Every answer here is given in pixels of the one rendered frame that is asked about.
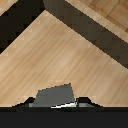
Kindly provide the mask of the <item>grey milk carton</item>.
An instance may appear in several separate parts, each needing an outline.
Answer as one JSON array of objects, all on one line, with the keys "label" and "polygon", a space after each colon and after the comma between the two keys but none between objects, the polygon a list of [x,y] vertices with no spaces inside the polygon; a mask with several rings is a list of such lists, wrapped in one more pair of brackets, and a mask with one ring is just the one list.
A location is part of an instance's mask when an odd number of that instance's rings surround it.
[{"label": "grey milk carton", "polygon": [[33,102],[34,107],[76,106],[70,84],[39,90]]}]

